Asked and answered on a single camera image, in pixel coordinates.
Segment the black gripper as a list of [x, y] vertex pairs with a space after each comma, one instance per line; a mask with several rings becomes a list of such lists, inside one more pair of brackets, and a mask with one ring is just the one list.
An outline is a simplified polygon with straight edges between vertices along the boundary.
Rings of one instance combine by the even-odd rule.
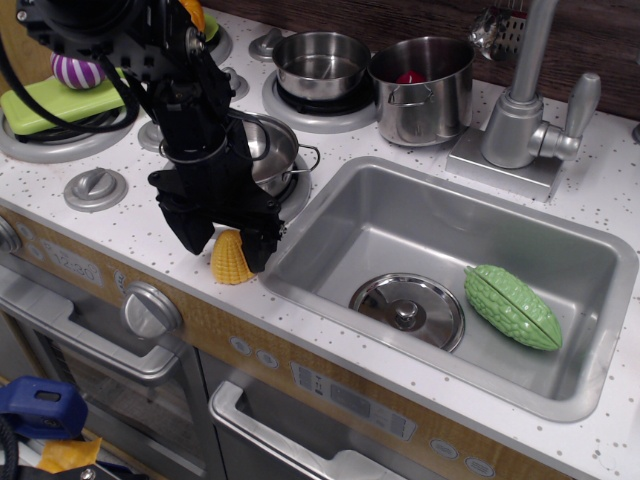
[[263, 272], [277, 250], [283, 222], [280, 206], [257, 186], [252, 166], [231, 149], [228, 116], [203, 123], [163, 114], [162, 148], [172, 167], [149, 175], [164, 218], [184, 248], [200, 254], [216, 223], [241, 230], [241, 250], [252, 273]]

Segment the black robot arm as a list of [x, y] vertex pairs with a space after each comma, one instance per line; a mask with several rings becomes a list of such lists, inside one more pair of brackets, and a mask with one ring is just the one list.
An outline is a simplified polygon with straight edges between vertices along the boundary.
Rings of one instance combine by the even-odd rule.
[[54, 53], [98, 63], [126, 108], [158, 124], [172, 168], [149, 183], [183, 246], [202, 252], [217, 224], [235, 228], [251, 272], [264, 270], [281, 238], [280, 204], [252, 178], [244, 125], [228, 77], [178, 1], [19, 1], [18, 22]]

